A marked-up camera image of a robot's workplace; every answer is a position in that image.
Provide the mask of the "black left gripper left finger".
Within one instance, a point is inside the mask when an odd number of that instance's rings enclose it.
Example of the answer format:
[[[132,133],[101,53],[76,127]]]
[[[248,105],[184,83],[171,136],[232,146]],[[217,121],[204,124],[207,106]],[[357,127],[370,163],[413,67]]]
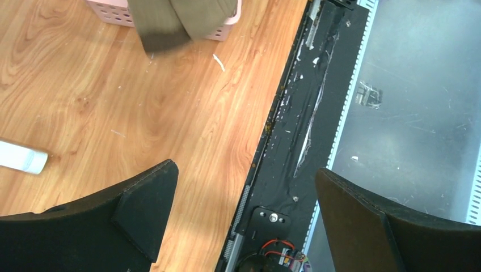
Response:
[[[2,271],[149,271],[179,175],[170,159],[52,207],[1,217]]]

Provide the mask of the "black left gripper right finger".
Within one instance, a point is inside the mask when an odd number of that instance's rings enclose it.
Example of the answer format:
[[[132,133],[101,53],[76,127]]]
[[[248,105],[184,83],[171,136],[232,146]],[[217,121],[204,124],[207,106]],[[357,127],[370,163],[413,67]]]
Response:
[[[480,227],[364,189],[327,168],[315,186],[336,271],[479,271]]]

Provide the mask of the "tan sock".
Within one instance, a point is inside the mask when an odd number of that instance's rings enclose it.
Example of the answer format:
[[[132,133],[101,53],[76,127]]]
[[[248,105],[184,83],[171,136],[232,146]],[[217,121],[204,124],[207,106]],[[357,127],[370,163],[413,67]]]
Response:
[[[212,34],[238,9],[231,0],[128,1],[146,53],[172,50]]]

